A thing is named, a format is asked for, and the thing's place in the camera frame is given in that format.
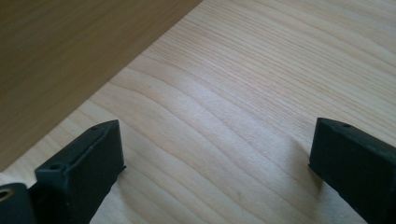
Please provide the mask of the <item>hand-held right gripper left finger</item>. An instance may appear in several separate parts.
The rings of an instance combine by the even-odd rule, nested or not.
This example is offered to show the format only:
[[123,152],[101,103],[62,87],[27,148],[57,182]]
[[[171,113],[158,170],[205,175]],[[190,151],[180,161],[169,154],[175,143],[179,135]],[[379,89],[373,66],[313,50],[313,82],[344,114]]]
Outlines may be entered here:
[[88,129],[35,169],[39,224],[89,224],[125,169],[116,120]]

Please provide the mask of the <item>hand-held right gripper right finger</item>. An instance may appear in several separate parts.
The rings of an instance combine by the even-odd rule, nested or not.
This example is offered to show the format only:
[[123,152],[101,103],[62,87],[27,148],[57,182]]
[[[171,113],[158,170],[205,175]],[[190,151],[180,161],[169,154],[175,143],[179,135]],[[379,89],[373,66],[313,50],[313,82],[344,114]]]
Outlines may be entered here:
[[396,147],[350,124],[319,118],[309,167],[368,224],[396,224]]

